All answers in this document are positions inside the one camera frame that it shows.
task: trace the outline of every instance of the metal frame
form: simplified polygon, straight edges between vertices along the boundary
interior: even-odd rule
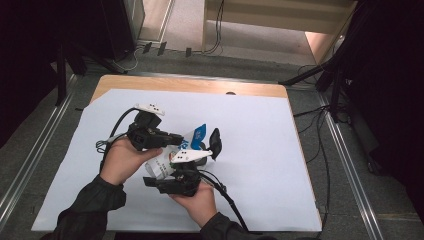
[[[0,233],[3,231],[7,220],[12,214],[13,209],[18,203],[27,183],[29,182],[35,168],[38,165],[51,137],[53,136],[57,126],[59,125],[69,103],[72,100],[74,86],[77,82],[76,75],[72,75],[68,83],[69,94],[62,103],[55,107],[49,120],[44,126],[30,153],[22,164],[18,174],[9,186],[6,194],[0,202]]]
[[[138,45],[144,44],[146,42],[152,42],[152,43],[156,43],[156,44],[162,43],[162,40],[163,40],[163,36],[164,36],[165,30],[166,30],[166,27],[168,26],[168,20],[169,20],[169,17],[171,16],[171,10],[172,10],[172,7],[174,6],[174,1],[175,0],[170,0],[169,1],[168,8],[166,9],[165,17],[163,18],[163,21],[162,21],[162,24],[161,24],[161,27],[160,27],[160,32],[159,32],[158,39],[152,40],[152,39],[140,39],[139,38],[137,40],[137,44]]]
[[[136,76],[149,76],[149,77],[172,77],[172,78],[191,78],[191,79],[209,79],[216,81],[238,81],[238,82],[251,82],[251,83],[268,83],[268,84],[277,84],[275,81],[258,81],[258,80],[247,80],[247,79],[235,79],[235,78],[221,78],[221,77],[206,77],[206,76],[191,76],[191,75],[177,75],[177,74],[160,74],[160,73],[146,73],[140,72],[135,73]],[[61,121],[70,101],[73,97],[73,92],[75,84],[78,78],[76,75],[72,75],[69,83],[68,89],[69,94],[64,99],[63,103],[60,106],[57,106],[49,120],[47,121],[43,131],[38,137],[36,143],[28,154],[25,162],[23,163],[21,169],[16,175],[14,181],[10,185],[6,194],[0,202],[0,233],[4,229],[8,218],[10,217],[14,207],[16,206],[20,196],[22,195],[28,181],[30,180],[39,160],[41,159],[53,133],[55,132],[59,122]],[[293,90],[311,90],[309,86],[291,86],[287,87],[288,89]],[[328,105],[329,101],[323,93],[318,93],[319,101],[322,106]],[[362,219],[364,221],[365,227],[368,231],[370,239],[373,240],[383,240],[383,235],[379,227],[377,218],[372,209],[371,203],[368,200],[368,197],[365,193],[362,183],[359,179],[359,176],[356,172],[355,165],[352,161],[348,148],[343,140],[342,133],[338,124],[333,122],[331,116],[326,115],[326,121],[330,128],[330,132],[336,144],[336,148],[339,152],[343,167],[346,172],[346,176],[349,180],[350,186],[352,188],[353,195],[358,204],[358,208]]]
[[[329,101],[323,93],[319,93],[318,96],[321,106],[329,105]],[[326,115],[326,121],[336,144],[337,151],[339,152],[340,159],[352,188],[356,203],[358,204],[359,212],[361,213],[368,235],[370,239],[383,240],[384,237],[374,214],[374,210],[368,200],[364,188],[362,187],[361,180],[359,179],[355,169],[355,164],[353,163],[349,150],[343,140],[339,125],[334,123],[332,117],[328,114]]]

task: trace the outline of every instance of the white backdrop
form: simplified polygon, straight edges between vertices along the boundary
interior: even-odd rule
[[[286,98],[112,89],[84,109],[68,152],[32,230],[50,231],[58,214],[98,174],[95,143],[108,138],[119,117],[136,103],[165,110],[158,126],[185,134],[206,123],[208,145],[219,128],[223,150],[207,169],[226,186],[251,231],[320,231],[321,220]],[[128,115],[117,133],[133,122]],[[156,188],[144,186],[144,166],[125,183],[125,207],[109,213],[108,230],[198,231],[185,209]],[[217,208],[238,221],[215,191]]]

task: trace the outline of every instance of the metal rail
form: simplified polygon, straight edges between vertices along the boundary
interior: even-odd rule
[[[38,162],[40,161],[51,137],[53,136],[60,120],[63,117],[71,99],[73,96],[73,90],[75,83],[77,82],[77,77],[72,75],[68,82],[68,95],[65,97],[62,104],[55,107],[49,120],[44,126],[42,132],[37,138],[34,146],[32,147],[30,153],[26,157],[24,163],[22,164],[18,174],[13,180],[12,184],[9,186],[6,194],[3,196],[0,202],[0,233],[3,231],[6,226],[7,220],[12,214],[13,209],[19,201],[29,179],[31,178],[35,168],[37,167]]]
[[[319,93],[318,96],[322,106],[329,104],[328,99],[323,94]],[[377,218],[374,214],[371,203],[368,200],[367,194],[362,187],[361,180],[359,179],[355,165],[343,140],[339,125],[334,123],[329,114],[326,115],[326,120],[336,144],[337,151],[339,152],[340,159],[342,160],[356,203],[358,204],[365,228],[368,231],[368,235],[372,240],[383,240],[384,237],[378,225]]]

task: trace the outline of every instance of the dark sleeve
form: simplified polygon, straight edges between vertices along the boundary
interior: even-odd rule
[[[213,216],[200,230],[200,234],[204,240],[277,240],[270,236],[249,234],[221,213]]]
[[[104,181],[99,175],[78,194],[72,206],[59,214],[53,233],[42,240],[102,239],[107,213],[125,205],[123,186]]]

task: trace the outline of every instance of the hand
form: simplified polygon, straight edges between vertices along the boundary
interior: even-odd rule
[[[217,214],[213,187],[204,182],[200,182],[199,189],[193,197],[169,196],[183,206],[201,228]]]
[[[100,177],[113,185],[123,184],[144,162],[161,153],[161,148],[137,151],[128,138],[121,138],[109,149]]]

